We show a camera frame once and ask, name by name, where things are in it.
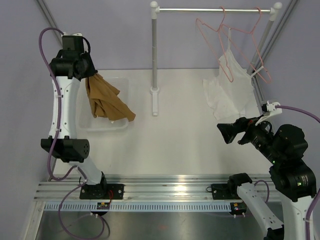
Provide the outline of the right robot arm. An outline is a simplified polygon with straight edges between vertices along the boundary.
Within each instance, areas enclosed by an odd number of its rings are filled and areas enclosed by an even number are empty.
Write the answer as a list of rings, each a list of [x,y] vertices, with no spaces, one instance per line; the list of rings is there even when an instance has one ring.
[[[312,240],[313,208],[319,199],[316,176],[303,161],[308,148],[303,130],[292,124],[281,125],[277,132],[262,117],[241,117],[234,123],[219,123],[226,144],[237,134],[243,137],[239,145],[252,144],[270,163],[270,178],[279,192],[283,221],[274,216],[267,203],[257,195],[255,185],[247,173],[231,175],[227,193],[240,198],[250,209],[266,240]]]

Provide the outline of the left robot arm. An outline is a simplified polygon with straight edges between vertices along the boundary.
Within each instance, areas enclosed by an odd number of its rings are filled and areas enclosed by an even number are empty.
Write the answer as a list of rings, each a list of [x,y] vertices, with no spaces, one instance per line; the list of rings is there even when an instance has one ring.
[[[77,169],[84,181],[81,191],[90,198],[108,194],[105,175],[89,157],[90,143],[77,137],[76,103],[81,80],[97,73],[90,56],[91,46],[81,33],[62,36],[62,49],[50,62],[53,86],[53,113],[48,138],[41,147],[50,157]]]

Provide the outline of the clear plastic basket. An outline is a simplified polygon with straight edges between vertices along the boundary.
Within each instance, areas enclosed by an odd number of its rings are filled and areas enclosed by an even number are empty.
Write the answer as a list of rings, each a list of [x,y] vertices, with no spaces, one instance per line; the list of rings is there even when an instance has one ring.
[[[124,77],[107,78],[106,81],[117,88],[120,93],[118,97],[125,104],[129,102],[129,80]],[[111,121],[108,118],[92,115],[89,99],[87,96],[85,82],[80,84],[77,95],[76,126],[79,130],[88,133],[110,132],[125,129],[129,125],[127,118]]]

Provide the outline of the white metal clothes rack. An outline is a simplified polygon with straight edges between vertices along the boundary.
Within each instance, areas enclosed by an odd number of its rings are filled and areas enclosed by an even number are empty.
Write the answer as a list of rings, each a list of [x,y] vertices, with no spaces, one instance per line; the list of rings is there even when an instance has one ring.
[[[151,46],[152,46],[152,79],[150,94],[152,96],[152,116],[159,115],[159,92],[158,87],[158,63],[157,63],[157,18],[160,13],[222,13],[224,16],[230,14],[269,14],[269,19],[261,36],[259,44],[255,44],[255,54],[249,63],[247,72],[255,76],[263,69],[263,67],[257,67],[256,64],[263,63],[261,51],[266,42],[266,39],[271,31],[271,28],[277,19],[280,10],[283,7],[281,2],[276,2],[270,9],[260,9],[254,7],[252,9],[225,9],[222,6],[218,8],[163,8],[158,5],[156,1],[150,3],[151,7]]]

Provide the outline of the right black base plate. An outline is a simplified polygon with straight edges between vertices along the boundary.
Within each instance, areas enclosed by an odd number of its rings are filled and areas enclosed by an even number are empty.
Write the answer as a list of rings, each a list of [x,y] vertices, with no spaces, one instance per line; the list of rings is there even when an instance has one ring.
[[[228,183],[213,183],[206,187],[206,191],[214,200],[241,200],[237,194],[237,186]]]

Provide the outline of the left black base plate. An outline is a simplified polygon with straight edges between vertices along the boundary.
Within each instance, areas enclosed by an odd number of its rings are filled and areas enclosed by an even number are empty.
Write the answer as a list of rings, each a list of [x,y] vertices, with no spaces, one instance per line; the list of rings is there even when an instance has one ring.
[[[122,200],[124,197],[124,184],[108,183],[106,187],[101,185],[84,185],[80,190],[81,200]]]

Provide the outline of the brown tank top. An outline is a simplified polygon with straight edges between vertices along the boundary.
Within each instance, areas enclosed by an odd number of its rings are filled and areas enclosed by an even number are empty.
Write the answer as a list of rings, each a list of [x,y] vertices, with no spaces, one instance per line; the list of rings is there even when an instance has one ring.
[[[94,118],[135,120],[136,114],[119,98],[121,91],[105,81],[99,73],[85,79],[85,89]]]

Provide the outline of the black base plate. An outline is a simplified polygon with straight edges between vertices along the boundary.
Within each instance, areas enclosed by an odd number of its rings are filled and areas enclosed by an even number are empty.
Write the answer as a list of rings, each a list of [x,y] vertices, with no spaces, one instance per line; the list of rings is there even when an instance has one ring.
[[[106,187],[101,185],[84,185],[80,190],[81,200],[122,200],[124,197],[124,184],[108,183]]]
[[[237,194],[237,186],[228,183],[213,183],[206,187],[206,191],[214,200],[241,200]]]

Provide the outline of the aluminium mounting rail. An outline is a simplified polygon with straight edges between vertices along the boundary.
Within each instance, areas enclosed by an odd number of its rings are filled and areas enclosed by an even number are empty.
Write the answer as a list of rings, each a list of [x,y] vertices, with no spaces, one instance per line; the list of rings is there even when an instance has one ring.
[[[34,201],[59,201],[78,186],[79,176],[71,174],[63,181],[41,181]],[[123,184],[123,202],[209,202],[211,184],[226,183],[227,174],[203,175],[119,175],[108,174],[108,184]]]

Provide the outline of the white camisole top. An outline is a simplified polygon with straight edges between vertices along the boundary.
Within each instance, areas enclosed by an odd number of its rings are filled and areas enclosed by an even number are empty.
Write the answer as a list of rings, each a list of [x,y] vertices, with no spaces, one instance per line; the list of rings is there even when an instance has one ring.
[[[207,105],[218,120],[248,117],[247,107],[254,98],[253,74],[241,67],[231,51],[232,30],[227,33],[227,48],[217,59],[218,75],[202,81]]]

